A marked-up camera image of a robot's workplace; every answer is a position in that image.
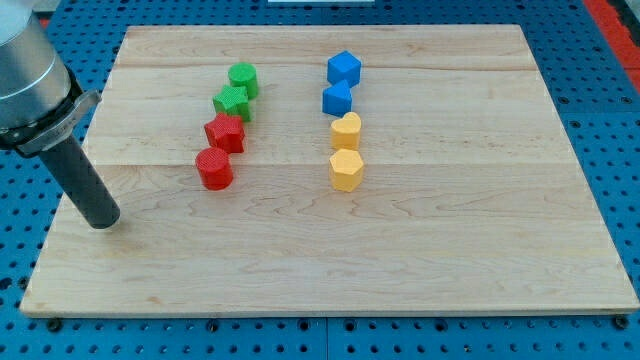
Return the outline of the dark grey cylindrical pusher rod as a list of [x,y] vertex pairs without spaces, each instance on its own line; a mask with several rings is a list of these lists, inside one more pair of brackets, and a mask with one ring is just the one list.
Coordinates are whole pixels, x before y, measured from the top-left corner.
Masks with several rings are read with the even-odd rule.
[[120,208],[73,135],[39,158],[92,228],[115,224]]

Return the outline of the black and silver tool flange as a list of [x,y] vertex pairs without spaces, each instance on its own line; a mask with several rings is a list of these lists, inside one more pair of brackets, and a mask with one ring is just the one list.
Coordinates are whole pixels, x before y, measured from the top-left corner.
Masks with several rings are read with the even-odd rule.
[[102,100],[98,90],[84,91],[67,67],[71,88],[63,101],[35,123],[1,130],[1,149],[30,158],[47,151],[72,135],[74,127]]

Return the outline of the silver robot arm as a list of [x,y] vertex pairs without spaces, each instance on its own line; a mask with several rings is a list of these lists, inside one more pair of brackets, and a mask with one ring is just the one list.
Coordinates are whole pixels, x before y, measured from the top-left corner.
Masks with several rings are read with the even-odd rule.
[[1,3],[1,148],[39,157],[87,223],[105,229],[120,208],[72,135],[101,95],[82,89],[33,7]]

